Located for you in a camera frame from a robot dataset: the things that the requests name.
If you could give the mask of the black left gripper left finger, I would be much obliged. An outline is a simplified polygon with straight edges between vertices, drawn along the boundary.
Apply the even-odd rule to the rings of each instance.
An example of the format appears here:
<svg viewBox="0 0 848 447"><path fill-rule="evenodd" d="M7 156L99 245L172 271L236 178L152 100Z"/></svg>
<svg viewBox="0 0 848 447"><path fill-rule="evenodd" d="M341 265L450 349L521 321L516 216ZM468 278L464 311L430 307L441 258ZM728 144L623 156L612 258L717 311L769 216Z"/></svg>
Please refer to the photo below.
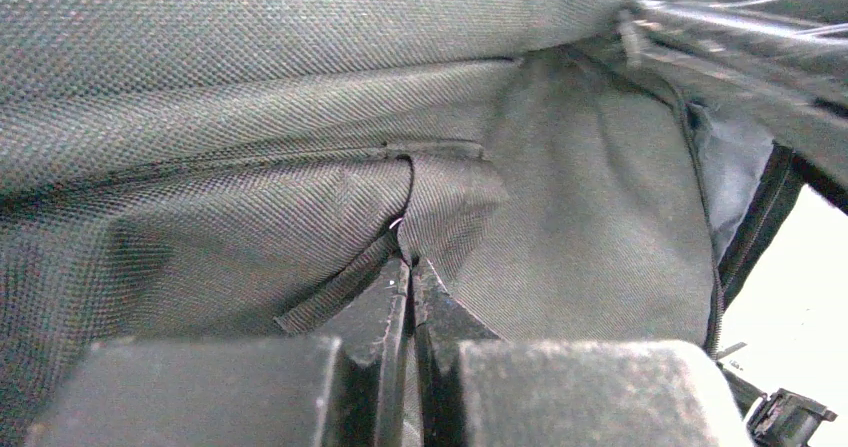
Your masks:
<svg viewBox="0 0 848 447"><path fill-rule="evenodd" d="M94 346L30 446L398 446L408 266L307 335Z"/></svg>

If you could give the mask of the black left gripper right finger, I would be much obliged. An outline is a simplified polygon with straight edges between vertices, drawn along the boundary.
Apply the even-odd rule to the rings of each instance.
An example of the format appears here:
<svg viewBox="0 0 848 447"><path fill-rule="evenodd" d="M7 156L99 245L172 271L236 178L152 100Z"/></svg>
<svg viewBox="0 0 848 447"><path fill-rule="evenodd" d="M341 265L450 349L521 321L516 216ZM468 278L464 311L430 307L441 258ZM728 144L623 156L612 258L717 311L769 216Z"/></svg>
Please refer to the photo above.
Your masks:
<svg viewBox="0 0 848 447"><path fill-rule="evenodd" d="M412 272L426 446L748 446L728 383L681 341L505 341Z"/></svg>

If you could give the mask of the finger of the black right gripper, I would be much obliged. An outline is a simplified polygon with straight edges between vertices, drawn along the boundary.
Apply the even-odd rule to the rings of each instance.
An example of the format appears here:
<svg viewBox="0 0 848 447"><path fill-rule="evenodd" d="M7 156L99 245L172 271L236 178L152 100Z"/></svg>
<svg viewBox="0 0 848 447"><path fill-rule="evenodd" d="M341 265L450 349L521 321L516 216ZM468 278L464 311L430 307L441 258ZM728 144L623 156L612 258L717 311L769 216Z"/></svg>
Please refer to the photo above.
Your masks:
<svg viewBox="0 0 848 447"><path fill-rule="evenodd" d="M846 210L847 0L633 0L618 27L630 65L761 122Z"/></svg>

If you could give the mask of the black student backpack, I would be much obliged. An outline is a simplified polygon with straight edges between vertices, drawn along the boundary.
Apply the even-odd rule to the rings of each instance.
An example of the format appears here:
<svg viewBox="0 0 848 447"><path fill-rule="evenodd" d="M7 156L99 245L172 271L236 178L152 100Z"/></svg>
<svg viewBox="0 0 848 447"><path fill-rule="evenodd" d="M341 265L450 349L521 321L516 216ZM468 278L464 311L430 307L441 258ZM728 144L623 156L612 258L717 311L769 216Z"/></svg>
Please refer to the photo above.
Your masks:
<svg viewBox="0 0 848 447"><path fill-rule="evenodd" d="M627 0L1 0L1 442L97 340L265 336L406 257L512 338L706 341L676 105Z"/></svg>

